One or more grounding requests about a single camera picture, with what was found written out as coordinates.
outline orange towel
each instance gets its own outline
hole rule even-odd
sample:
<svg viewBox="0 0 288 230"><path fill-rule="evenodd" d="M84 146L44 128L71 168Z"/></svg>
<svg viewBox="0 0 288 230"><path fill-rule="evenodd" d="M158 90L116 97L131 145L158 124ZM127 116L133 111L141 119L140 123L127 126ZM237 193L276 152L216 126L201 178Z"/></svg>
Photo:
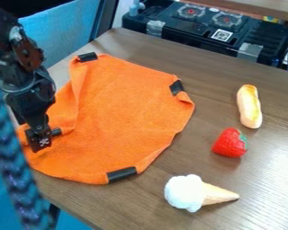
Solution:
<svg viewBox="0 0 288 230"><path fill-rule="evenodd" d="M142 173L194 111L176 76L115 57L75 57L70 75L48 111L50 126L63 132L52 147L34 154L28 127L18 129L30 166L53 177L105 184Z"/></svg>

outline robotic arm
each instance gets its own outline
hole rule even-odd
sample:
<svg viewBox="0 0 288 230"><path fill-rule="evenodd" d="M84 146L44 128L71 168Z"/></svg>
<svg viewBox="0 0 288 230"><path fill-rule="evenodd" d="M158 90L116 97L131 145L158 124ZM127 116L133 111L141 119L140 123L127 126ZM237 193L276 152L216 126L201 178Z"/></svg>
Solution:
<svg viewBox="0 0 288 230"><path fill-rule="evenodd" d="M51 146L52 136L47 109L55 102L56 87L42 66L43 51L25 35L17 18L0 9L0 87L4 100L11 107L25 131L33 152Z"/></svg>

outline wooden table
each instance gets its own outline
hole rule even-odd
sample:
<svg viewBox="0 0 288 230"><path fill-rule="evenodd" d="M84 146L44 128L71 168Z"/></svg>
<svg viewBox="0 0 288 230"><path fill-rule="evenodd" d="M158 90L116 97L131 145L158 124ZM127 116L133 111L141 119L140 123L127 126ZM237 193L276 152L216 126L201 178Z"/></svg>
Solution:
<svg viewBox="0 0 288 230"><path fill-rule="evenodd" d="M273 16L288 21L288 0L186 0L264 16Z"/></svg>
<svg viewBox="0 0 288 230"><path fill-rule="evenodd" d="M102 229L288 229L288 72L124 29L106 32L74 55L91 51L178 75L196 113L139 176L94 186L36 172L48 200ZM67 81L74 55L49 69L59 85ZM235 95L243 84L258 87L264 112L259 130L240 125ZM247 134L249 150L241 159L211 153L227 127ZM241 199L196 214L170 207L163 198L167 180L188 173L236 191Z"/></svg>

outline toy strawberry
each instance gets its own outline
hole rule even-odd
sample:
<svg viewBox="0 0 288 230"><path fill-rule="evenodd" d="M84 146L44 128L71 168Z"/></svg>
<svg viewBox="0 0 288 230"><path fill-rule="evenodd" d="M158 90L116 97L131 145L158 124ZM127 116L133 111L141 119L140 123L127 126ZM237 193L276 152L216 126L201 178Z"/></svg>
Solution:
<svg viewBox="0 0 288 230"><path fill-rule="evenodd" d="M226 128L212 147L218 155L238 158L247 152L247 138L236 128Z"/></svg>

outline white ice cream scoop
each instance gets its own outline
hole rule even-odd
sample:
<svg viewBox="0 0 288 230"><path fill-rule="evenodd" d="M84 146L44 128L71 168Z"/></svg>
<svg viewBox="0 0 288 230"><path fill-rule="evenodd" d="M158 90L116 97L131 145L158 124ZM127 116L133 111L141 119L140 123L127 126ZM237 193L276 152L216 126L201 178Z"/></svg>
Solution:
<svg viewBox="0 0 288 230"><path fill-rule="evenodd" d="M236 200L239 195L204 183L201 177L190 174L172 177L166 184L165 198L175 208L196 212L201 206Z"/></svg>

